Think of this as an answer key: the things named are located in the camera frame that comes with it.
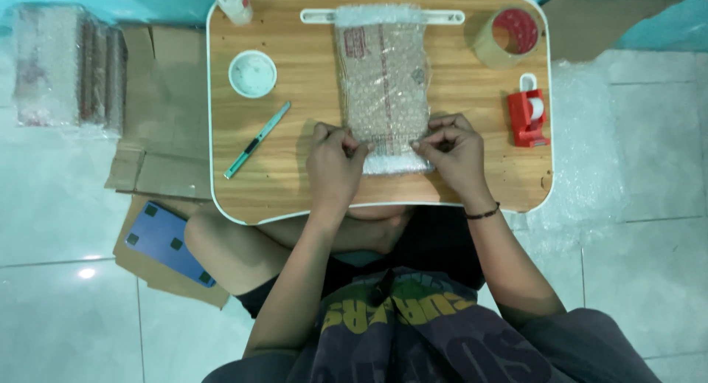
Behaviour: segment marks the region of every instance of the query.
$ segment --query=cardboard sheet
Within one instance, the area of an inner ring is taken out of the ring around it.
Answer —
[[[113,248],[115,263],[120,267],[135,274],[138,278],[144,279],[147,286],[153,289],[167,291],[182,297],[189,297],[204,301],[205,303],[222,308],[229,300],[229,293],[219,286],[218,282],[211,288],[204,287],[192,279],[189,279],[179,272],[160,264],[153,258],[141,252],[129,249],[125,245],[125,236],[135,221],[135,217],[140,213],[148,200],[152,200],[169,211],[188,218],[199,207],[198,201],[183,201],[175,199],[165,199],[160,197],[144,197],[133,195],[128,215],[125,217],[123,227]]]
[[[211,199],[205,32],[135,25],[123,35],[125,122],[105,187]]]
[[[683,0],[550,0],[551,59],[592,61],[642,19]]]

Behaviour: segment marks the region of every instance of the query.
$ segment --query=black bracelet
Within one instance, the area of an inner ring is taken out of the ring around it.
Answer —
[[[499,202],[496,202],[496,208],[493,209],[492,211],[487,211],[485,214],[477,214],[477,215],[469,215],[465,214],[468,220],[481,220],[483,218],[491,217],[492,215],[496,214],[496,212],[499,211]]]

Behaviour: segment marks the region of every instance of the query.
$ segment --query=graphic t-shirt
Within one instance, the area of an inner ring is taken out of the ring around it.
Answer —
[[[383,272],[325,297],[298,356],[257,355],[204,382],[446,382],[450,367],[465,382],[659,381],[598,311],[538,318],[517,331],[445,274],[394,272],[384,297],[372,296]]]

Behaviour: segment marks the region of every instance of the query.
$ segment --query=glue bottle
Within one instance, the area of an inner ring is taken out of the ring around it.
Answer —
[[[217,4],[234,25],[245,25],[253,18],[251,0],[217,0]]]

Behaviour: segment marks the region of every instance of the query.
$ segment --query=black shorts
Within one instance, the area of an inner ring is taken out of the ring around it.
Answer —
[[[322,297],[350,284],[355,277],[394,267],[445,272],[450,279],[475,290],[484,285],[482,267],[462,207],[418,206],[401,238],[384,258],[355,267],[330,257]],[[248,293],[235,296],[253,318],[266,302],[276,279],[277,276]]]

